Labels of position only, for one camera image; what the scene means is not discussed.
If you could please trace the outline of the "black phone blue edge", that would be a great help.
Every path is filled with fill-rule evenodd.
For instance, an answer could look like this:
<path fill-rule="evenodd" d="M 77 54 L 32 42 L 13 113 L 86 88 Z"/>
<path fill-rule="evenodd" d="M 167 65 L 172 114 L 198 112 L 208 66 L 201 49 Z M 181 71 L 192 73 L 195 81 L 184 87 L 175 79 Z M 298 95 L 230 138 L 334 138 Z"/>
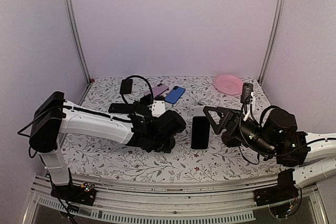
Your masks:
<path fill-rule="evenodd" d="M 195 116 L 192 119 L 191 149 L 206 150 L 209 143 L 210 124 L 205 116 Z"/>

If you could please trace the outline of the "black folding phone stand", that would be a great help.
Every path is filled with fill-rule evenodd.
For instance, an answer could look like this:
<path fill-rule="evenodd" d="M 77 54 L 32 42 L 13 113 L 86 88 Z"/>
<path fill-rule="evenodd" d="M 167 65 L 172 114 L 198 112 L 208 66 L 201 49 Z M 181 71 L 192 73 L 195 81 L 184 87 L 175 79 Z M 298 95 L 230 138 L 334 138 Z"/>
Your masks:
<path fill-rule="evenodd" d="M 150 94 L 143 96 L 139 101 L 134 101 L 135 113 L 142 116 L 152 116 L 151 105 L 153 104 L 153 99 Z"/>

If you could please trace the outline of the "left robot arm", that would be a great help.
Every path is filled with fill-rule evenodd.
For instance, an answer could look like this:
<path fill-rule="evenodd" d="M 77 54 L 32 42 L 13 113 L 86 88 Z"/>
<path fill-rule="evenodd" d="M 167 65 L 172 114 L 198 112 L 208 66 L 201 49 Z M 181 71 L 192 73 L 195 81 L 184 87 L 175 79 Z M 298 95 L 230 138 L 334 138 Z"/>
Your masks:
<path fill-rule="evenodd" d="M 84 108 L 64 98 L 55 91 L 35 111 L 29 146 L 44 162 L 58 192 L 67 200 L 78 195 L 71 183 L 70 171 L 61 154 L 59 134 L 81 134 L 112 140 L 146 152 L 170 152 L 175 146 L 175 136 L 186 128 L 184 119 L 175 111 L 150 110 L 144 115 L 123 111 L 113 115 Z"/>

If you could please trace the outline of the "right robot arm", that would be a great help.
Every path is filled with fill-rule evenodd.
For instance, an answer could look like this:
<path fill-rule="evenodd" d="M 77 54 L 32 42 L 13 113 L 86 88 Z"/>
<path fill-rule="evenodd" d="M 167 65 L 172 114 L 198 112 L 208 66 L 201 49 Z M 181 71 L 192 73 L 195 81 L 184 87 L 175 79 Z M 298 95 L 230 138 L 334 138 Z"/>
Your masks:
<path fill-rule="evenodd" d="M 205 106 L 203 112 L 210 126 L 227 147 L 247 147 L 265 161 L 293 168 L 296 188 L 335 174 L 335 134 L 299 131 L 293 114 L 271 105 L 260 120 L 243 110 Z"/>

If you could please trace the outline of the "white flat folding stand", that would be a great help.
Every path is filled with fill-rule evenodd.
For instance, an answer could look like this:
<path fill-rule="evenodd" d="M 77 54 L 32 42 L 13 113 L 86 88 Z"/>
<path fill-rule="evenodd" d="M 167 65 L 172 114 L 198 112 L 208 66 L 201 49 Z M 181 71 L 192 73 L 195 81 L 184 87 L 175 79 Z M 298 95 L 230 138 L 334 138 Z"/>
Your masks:
<path fill-rule="evenodd" d="M 208 106 L 208 103 L 201 101 L 197 96 L 195 96 L 188 109 L 189 116 L 204 116 L 205 114 L 203 112 L 203 108 L 205 106 Z"/>

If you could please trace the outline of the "pink phone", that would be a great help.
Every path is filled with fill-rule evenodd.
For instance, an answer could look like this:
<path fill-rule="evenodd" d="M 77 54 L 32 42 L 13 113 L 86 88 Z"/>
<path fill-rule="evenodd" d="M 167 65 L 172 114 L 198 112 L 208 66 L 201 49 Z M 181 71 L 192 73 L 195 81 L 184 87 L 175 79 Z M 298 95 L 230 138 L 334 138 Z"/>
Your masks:
<path fill-rule="evenodd" d="M 165 84 L 158 84 L 152 88 L 153 98 L 156 98 L 158 95 L 162 95 L 164 92 L 166 92 L 169 89 L 169 87 Z"/>

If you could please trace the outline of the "small black phone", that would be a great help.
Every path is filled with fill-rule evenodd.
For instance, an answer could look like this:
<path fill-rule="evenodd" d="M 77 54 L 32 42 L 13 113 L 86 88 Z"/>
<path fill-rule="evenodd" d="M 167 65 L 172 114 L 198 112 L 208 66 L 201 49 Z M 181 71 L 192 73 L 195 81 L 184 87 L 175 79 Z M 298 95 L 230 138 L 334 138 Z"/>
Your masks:
<path fill-rule="evenodd" d="M 132 93 L 133 80 L 131 78 L 126 78 L 121 81 L 120 94 L 131 94 Z"/>

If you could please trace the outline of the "pink plastic plate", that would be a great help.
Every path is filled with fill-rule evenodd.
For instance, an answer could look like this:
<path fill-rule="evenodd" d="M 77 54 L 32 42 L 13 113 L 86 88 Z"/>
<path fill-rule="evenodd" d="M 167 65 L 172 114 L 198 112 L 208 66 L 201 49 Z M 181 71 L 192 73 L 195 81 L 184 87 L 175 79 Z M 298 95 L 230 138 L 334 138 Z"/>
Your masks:
<path fill-rule="evenodd" d="M 214 78 L 215 88 L 226 95 L 240 95 L 243 89 L 243 81 L 230 74 L 221 74 Z"/>

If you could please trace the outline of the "floral patterned table mat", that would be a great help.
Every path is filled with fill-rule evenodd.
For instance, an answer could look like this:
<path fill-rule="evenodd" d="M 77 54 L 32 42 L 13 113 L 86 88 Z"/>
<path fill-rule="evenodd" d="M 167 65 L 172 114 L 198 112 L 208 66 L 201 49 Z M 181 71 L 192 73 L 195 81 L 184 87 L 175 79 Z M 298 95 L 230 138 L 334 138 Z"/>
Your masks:
<path fill-rule="evenodd" d="M 226 147 L 219 135 L 211 134 L 206 150 L 191 149 L 192 117 L 188 109 L 197 96 L 209 106 L 239 109 L 240 98 L 227 96 L 214 87 L 213 77 L 148 77 L 135 79 L 132 102 L 142 97 L 149 87 L 165 84 L 172 89 L 179 86 L 184 94 L 166 108 L 178 112 L 186 122 L 186 129 L 176 136 L 173 150 L 166 153 L 147 153 L 102 138 L 68 134 L 61 151 L 72 173 L 100 178 L 155 183 L 193 183 L 246 179 L 277 175 L 283 166 L 275 159 L 264 161 L 246 147 Z"/>

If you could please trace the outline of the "front aluminium rail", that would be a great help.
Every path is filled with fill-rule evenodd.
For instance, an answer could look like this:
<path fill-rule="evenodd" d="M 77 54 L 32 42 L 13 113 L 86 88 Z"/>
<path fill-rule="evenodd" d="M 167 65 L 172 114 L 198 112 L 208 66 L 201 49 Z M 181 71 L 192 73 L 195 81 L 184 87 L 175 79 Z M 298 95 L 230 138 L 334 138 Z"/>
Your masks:
<path fill-rule="evenodd" d="M 257 206 L 253 192 L 273 186 L 275 176 L 198 183 L 151 183 L 73 175 L 93 183 L 92 206 L 76 205 L 77 223 L 331 223 L 316 185 L 303 189 L 300 208 L 278 219 L 271 205 Z"/>

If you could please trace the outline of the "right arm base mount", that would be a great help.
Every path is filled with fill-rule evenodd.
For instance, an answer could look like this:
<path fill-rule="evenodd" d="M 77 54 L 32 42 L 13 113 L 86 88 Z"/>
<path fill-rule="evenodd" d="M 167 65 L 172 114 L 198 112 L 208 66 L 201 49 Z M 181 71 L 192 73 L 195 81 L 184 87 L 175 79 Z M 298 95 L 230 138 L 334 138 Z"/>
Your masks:
<path fill-rule="evenodd" d="M 293 168 L 278 174 L 277 184 L 271 187 L 254 190 L 254 201 L 257 206 L 274 204 L 277 202 L 297 198 L 299 190 L 295 187 Z"/>

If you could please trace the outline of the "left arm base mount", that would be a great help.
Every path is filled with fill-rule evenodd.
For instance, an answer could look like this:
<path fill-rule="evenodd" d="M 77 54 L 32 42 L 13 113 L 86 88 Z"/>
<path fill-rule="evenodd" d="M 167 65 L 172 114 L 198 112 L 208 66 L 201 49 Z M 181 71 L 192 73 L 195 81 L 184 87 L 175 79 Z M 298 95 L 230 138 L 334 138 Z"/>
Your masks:
<path fill-rule="evenodd" d="M 64 200 L 66 203 L 77 203 L 86 206 L 93 206 L 97 191 L 91 184 L 74 185 L 72 178 L 65 185 L 56 185 L 51 179 L 51 196 Z"/>

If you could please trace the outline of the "right aluminium frame post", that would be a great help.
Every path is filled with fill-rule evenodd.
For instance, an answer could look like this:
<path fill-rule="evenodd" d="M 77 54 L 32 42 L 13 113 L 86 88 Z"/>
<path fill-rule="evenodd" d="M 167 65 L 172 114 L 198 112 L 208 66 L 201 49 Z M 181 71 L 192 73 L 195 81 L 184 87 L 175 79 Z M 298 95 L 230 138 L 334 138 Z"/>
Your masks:
<path fill-rule="evenodd" d="M 272 21 L 272 26 L 270 30 L 270 35 L 267 42 L 267 47 L 264 55 L 264 59 L 262 61 L 260 73 L 258 76 L 258 83 L 262 86 L 266 80 L 266 75 L 268 71 L 269 64 L 271 62 L 272 52 L 275 46 L 278 28 L 281 20 L 281 14 L 284 7 L 285 0 L 276 0 L 275 12 Z"/>

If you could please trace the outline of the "aluminium frame post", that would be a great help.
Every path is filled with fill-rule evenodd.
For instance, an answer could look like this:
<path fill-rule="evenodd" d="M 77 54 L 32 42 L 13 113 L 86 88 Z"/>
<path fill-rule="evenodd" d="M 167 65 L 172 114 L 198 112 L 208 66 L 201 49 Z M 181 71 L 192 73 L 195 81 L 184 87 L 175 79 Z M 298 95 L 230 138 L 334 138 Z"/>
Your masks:
<path fill-rule="evenodd" d="M 69 19 L 71 34 L 72 34 L 72 37 L 73 37 L 73 41 L 74 41 L 74 44 L 75 44 L 75 49 L 76 49 L 78 60 L 79 60 L 79 65 L 80 65 L 80 68 L 82 70 L 82 73 L 83 73 L 83 76 L 85 78 L 86 83 L 90 84 L 91 83 L 91 76 L 90 76 L 90 73 L 89 73 L 89 68 L 88 68 L 88 65 L 87 65 L 87 61 L 85 59 L 85 55 L 84 55 L 83 48 L 82 48 L 82 43 L 81 43 L 81 40 L 80 40 L 80 35 L 79 35 L 79 30 L 78 30 L 78 26 L 77 26 L 77 22 L 76 22 L 74 6 L 73 6 L 73 3 L 72 3 L 72 0 L 64 0 L 64 2 L 65 2 L 65 7 L 66 7 L 68 19 Z"/>
<path fill-rule="evenodd" d="M 258 76 L 258 83 L 262 86 L 266 80 L 266 75 L 268 71 L 269 64 L 271 62 L 272 52 L 275 46 L 278 28 L 281 20 L 281 14 L 284 7 L 285 0 L 276 0 L 275 12 L 272 21 L 272 26 L 270 30 L 270 35 L 267 42 L 267 47 L 264 55 L 264 59 L 262 61 L 260 73 Z"/>

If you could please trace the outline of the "left aluminium frame post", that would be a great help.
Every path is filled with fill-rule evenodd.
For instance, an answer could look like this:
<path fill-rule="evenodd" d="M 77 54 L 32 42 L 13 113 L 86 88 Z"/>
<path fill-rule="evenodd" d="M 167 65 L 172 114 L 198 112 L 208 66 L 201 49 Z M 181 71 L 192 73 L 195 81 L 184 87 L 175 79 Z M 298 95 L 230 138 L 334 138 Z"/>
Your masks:
<path fill-rule="evenodd" d="M 90 84 L 91 83 L 91 76 L 90 76 L 90 73 L 89 73 L 89 68 L 88 68 L 88 65 L 87 65 L 87 61 L 85 59 L 85 55 L 84 55 L 83 48 L 82 48 L 82 43 L 81 43 L 81 40 L 80 40 L 80 35 L 79 35 L 79 30 L 78 30 L 78 26 L 77 26 L 77 22 L 76 22 L 74 6 L 73 6 L 73 3 L 72 3 L 72 0 L 64 0 L 64 2 L 65 2 L 65 7 L 66 7 L 68 19 L 69 19 L 71 34 L 72 34 L 72 37 L 73 37 L 73 41 L 74 41 L 74 44 L 75 44 L 75 49 L 76 49 L 78 60 L 79 60 L 79 65 L 80 65 L 80 68 L 82 70 L 82 73 L 83 73 L 83 76 L 85 78 L 86 83 Z"/>

